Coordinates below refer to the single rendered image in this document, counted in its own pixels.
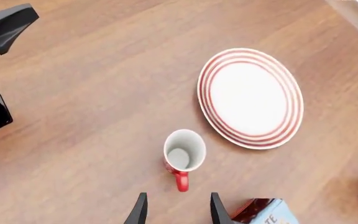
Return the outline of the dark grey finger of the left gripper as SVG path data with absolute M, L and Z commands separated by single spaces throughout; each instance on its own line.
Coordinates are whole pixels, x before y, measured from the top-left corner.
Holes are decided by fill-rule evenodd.
M 39 15 L 29 3 L 1 10 L 0 55 L 6 54 L 18 36 L 38 18 Z

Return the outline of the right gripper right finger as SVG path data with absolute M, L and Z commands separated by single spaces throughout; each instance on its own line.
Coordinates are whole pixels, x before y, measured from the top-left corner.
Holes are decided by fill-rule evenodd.
M 234 224 L 217 192 L 211 193 L 210 210 L 213 224 Z

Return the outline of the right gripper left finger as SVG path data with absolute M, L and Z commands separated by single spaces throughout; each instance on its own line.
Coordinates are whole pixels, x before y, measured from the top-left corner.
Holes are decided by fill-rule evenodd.
M 124 224 L 145 224 L 148 211 L 147 193 L 141 192 Z

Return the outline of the red mug white inside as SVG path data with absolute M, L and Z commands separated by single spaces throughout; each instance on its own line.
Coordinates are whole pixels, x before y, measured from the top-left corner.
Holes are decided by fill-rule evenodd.
M 187 192 L 189 173 L 198 169 L 206 158 L 203 138 L 189 129 L 172 132 L 163 145 L 165 169 L 175 177 L 179 192 Z

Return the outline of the white plate with red rings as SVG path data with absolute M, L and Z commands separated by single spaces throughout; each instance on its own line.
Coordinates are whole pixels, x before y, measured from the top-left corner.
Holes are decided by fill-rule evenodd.
M 303 96 L 294 76 L 258 50 L 231 48 L 212 56 L 200 72 L 196 91 L 214 130 L 246 149 L 284 145 L 303 119 Z

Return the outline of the blue and brown food box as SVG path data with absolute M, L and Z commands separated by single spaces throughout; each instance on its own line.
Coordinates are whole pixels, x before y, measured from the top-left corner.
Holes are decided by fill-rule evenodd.
M 280 198 L 252 198 L 231 215 L 235 224 L 300 224 Z

